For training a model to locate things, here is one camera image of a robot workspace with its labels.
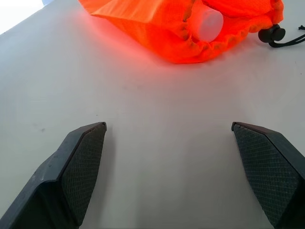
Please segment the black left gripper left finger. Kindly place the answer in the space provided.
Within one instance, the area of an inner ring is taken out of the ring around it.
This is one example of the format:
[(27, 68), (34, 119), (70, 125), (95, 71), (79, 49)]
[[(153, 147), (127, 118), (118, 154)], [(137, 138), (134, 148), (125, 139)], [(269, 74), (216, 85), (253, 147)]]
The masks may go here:
[(0, 218), (0, 229), (79, 229), (95, 188), (105, 122), (68, 133)]

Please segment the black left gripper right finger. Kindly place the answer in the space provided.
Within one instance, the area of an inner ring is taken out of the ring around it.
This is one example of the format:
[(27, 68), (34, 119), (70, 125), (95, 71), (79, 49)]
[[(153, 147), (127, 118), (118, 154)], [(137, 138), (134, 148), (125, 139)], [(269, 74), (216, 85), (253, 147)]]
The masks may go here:
[(233, 122), (244, 171), (274, 229), (305, 229), (305, 157), (279, 132)]

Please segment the white plastic bottle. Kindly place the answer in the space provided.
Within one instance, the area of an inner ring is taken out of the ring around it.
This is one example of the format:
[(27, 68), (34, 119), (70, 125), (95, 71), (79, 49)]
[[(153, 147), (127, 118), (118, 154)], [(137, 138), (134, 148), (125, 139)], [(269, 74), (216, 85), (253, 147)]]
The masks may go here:
[(204, 42), (215, 40), (221, 32), (223, 24), (223, 15), (210, 8), (196, 8), (189, 21), (192, 36)]

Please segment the orange drawstring bag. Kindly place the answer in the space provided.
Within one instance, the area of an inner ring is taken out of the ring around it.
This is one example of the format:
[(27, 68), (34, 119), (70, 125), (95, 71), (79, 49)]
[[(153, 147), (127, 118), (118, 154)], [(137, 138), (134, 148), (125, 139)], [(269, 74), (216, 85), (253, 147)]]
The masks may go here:
[[(283, 20), (282, 0), (79, 0), (91, 15), (108, 20), (139, 44), (173, 63), (205, 62), (243, 41), (249, 33)], [(190, 28), (200, 6), (224, 17), (212, 42), (200, 41)]]

